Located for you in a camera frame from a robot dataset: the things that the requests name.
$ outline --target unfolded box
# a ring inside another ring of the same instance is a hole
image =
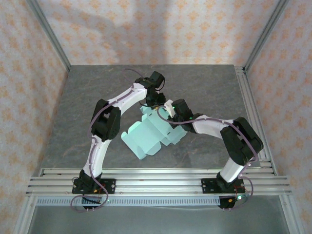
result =
[[[177,144],[187,133],[181,126],[173,129],[158,116],[156,110],[142,106],[141,112],[142,121],[135,122],[128,129],[128,133],[121,134],[121,139],[139,159],[156,154],[161,149],[160,143],[165,146],[170,143]],[[164,109],[160,109],[159,112],[163,117],[169,115]]]

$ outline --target metal frame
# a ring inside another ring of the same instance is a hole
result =
[[[21,207],[17,223],[13,231],[14,234],[28,233],[31,220],[35,211],[37,199],[37,196],[26,196],[24,198],[24,202]]]
[[[28,2],[28,4],[29,4],[30,8],[32,9],[32,11],[34,12],[35,16],[37,17],[40,25],[42,26],[44,32],[48,36],[51,44],[55,48],[57,54],[59,55],[59,58],[62,60],[66,70],[69,72],[70,68],[71,68],[70,61],[68,60],[57,36],[54,34],[53,29],[51,28],[51,26],[50,26],[47,18],[45,17],[42,9],[40,8],[39,3],[37,2],[37,0],[26,0],[26,1]]]
[[[251,91],[247,76],[244,73],[244,70],[242,67],[235,67],[235,71],[236,71],[236,76],[238,79],[240,91],[243,96],[248,121],[263,141],[264,149],[259,153],[259,158],[271,160],[272,153],[269,148],[268,140],[262,128],[260,116],[258,114],[258,110],[257,110],[256,104],[252,95],[252,91]],[[276,166],[274,162],[272,162],[272,167],[274,168],[274,174],[276,175]]]
[[[269,35],[271,34],[271,32],[272,32],[274,26],[276,25],[279,17],[284,12],[284,9],[285,9],[288,2],[289,2],[289,0],[280,0],[278,2],[278,4],[276,5],[276,8],[274,9],[269,21],[265,25],[257,43],[255,44],[251,54],[249,55],[249,58],[247,59],[247,62],[244,66],[244,71],[246,73],[250,70],[253,62],[255,61],[255,59],[258,56],[258,54],[260,53],[264,43],[266,42]]]
[[[221,169],[104,169],[102,178],[115,178],[114,196],[207,196],[200,180],[216,178]],[[73,196],[72,178],[76,169],[44,169],[42,177],[33,177],[26,195]],[[244,176],[253,181],[254,195],[291,195],[286,176],[274,176],[272,167],[249,168]],[[244,181],[249,191],[249,181]],[[235,194],[209,194],[211,196]]]

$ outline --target floral wallpaper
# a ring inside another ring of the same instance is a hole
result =
[[[25,0],[0,1],[0,233],[13,232],[66,69]]]
[[[312,1],[290,0],[248,73],[278,172],[312,234]]]
[[[247,61],[278,0],[39,0],[77,64]]]

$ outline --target cable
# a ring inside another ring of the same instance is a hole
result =
[[[76,179],[76,178],[79,179],[79,177],[77,177],[77,176],[73,177],[72,178],[72,183],[74,183],[74,179]]]
[[[140,104],[141,106],[149,107],[148,105],[142,104],[141,101],[139,101],[139,104]]]
[[[122,73],[123,77],[125,78],[125,80],[129,81],[130,83],[133,83],[133,82],[132,82],[132,80],[129,80],[129,79],[126,77],[125,71],[132,71],[132,72],[135,72],[135,73],[137,73],[141,78],[144,78],[143,75],[142,75],[140,72],[138,72],[137,70],[132,69],[132,68],[125,68],[125,69],[123,69],[123,70],[121,71],[121,73]]]
[[[124,75],[124,71],[126,71],[126,70],[134,71],[134,72],[136,72],[137,74],[139,74],[141,77],[143,77],[143,76],[140,74],[140,72],[138,72],[138,71],[136,71],[136,70],[134,70],[134,69],[132,69],[132,68],[125,68],[125,69],[123,69],[123,70],[122,70],[123,75]],[[92,156],[93,156],[93,151],[94,151],[96,145],[98,144],[98,140],[97,140],[95,137],[93,137],[93,136],[91,135],[91,128],[92,128],[93,124],[95,123],[96,119],[99,117],[99,115],[103,113],[103,111],[105,111],[107,108],[109,108],[110,106],[114,105],[115,103],[118,103],[118,102],[121,101],[122,99],[128,97],[132,92],[134,92],[134,84],[131,85],[130,91],[129,91],[128,93],[126,93],[124,96],[122,96],[122,97],[118,98],[117,100],[115,100],[115,101],[109,103],[107,106],[104,106],[104,107],[94,116],[94,118],[91,120],[91,123],[90,123],[90,125],[89,125],[88,132],[87,132],[87,136],[88,136],[89,138],[91,138],[92,140],[94,140],[94,144],[93,144],[93,147],[91,148],[90,157],[89,157],[89,170],[90,170],[90,175],[91,175],[91,178],[94,180],[94,182],[95,182],[96,184],[98,184],[98,186],[100,186],[100,188],[103,189],[103,191],[106,193],[106,199],[105,199],[99,206],[97,206],[97,207],[95,207],[95,208],[93,207],[93,208],[92,208],[92,211],[98,210],[98,209],[100,209],[100,208],[103,207],[103,205],[104,205],[104,204],[107,202],[107,200],[108,200],[108,192],[107,192],[106,188],[105,188],[102,184],[100,184],[100,183],[95,179],[95,177],[94,177],[94,175],[93,175],[93,173],[92,173]],[[74,208],[73,202],[74,202],[74,200],[75,200],[76,198],[78,198],[78,197],[82,197],[82,198],[91,198],[91,199],[92,199],[92,198],[97,198],[96,196],[89,196],[89,195],[77,195],[77,196],[73,197],[73,199],[72,199],[71,202],[70,202],[70,207],[71,207],[71,209],[72,209],[73,211],[76,211],[76,212],[78,212],[78,213],[84,213],[84,212],[88,212],[88,211],[89,211],[89,209],[86,209],[86,210],[77,210],[77,209]]]
[[[166,79],[164,78],[164,82],[162,83],[162,87],[160,89],[156,89],[156,91],[162,90],[165,87],[165,82],[166,82]]]
[[[242,173],[243,171],[250,165],[250,162],[253,162],[253,161],[258,161],[259,160],[259,157],[258,157],[258,154],[256,153],[256,151],[254,150],[254,148],[252,147],[252,145],[250,144],[250,142],[247,140],[247,138],[244,136],[244,134],[236,127],[234,126],[233,124],[227,122],[227,121],[224,121],[224,120],[220,120],[220,119],[217,119],[217,118],[197,118],[197,119],[192,119],[192,120],[188,120],[188,121],[183,121],[183,122],[174,122],[174,121],[170,121],[170,120],[167,120],[165,119],[163,116],[161,116],[159,110],[160,108],[164,108],[165,109],[165,106],[159,106],[159,108],[157,109],[157,114],[158,116],[163,120],[163,121],[166,121],[167,123],[171,123],[171,124],[186,124],[186,123],[194,123],[194,122],[198,122],[198,121],[215,121],[215,122],[219,122],[219,123],[225,123],[229,126],[231,126],[243,139],[244,141],[246,142],[246,144],[248,145],[249,149],[251,150],[251,152],[253,153],[253,157],[248,161],[248,163],[243,167],[243,169],[240,171],[239,175],[238,175],[238,179],[247,179],[249,182],[250,182],[250,186],[251,186],[251,194],[250,194],[250,198],[253,196],[254,194],[254,185],[252,183],[252,181],[246,177],[246,176],[242,176]],[[242,205],[244,205],[246,202],[244,202],[243,204],[241,205],[238,205],[237,207],[233,207],[233,208],[228,208],[228,209],[225,209],[223,208],[223,210],[233,210],[233,209],[237,209],[239,207],[241,207]]]
[[[206,211],[206,210],[215,210],[218,209],[220,210],[220,208],[215,207],[215,206],[211,206],[211,205],[207,205],[204,206],[203,208],[201,208],[202,206],[197,206],[195,208],[195,206],[192,206],[191,208],[186,208],[188,206],[143,206],[144,208],[153,208],[153,209],[166,209],[166,210],[185,210],[185,211]]]

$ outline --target black mounting plate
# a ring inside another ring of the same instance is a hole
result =
[[[244,184],[243,179],[236,179],[228,188],[221,189],[217,184],[216,178],[201,179],[203,194],[235,194],[235,187],[243,187],[237,188],[237,193],[243,194],[245,193],[245,187],[242,184]]]
[[[76,184],[81,184],[81,180],[79,178],[75,179],[77,180]],[[106,178],[97,178],[97,181],[100,182],[104,186],[104,188],[107,190],[108,194],[114,194],[116,189],[116,179],[106,179]],[[95,190],[91,190],[89,187],[84,186],[73,186],[72,190],[73,194],[104,194],[105,192],[100,189],[100,187],[97,185]]]

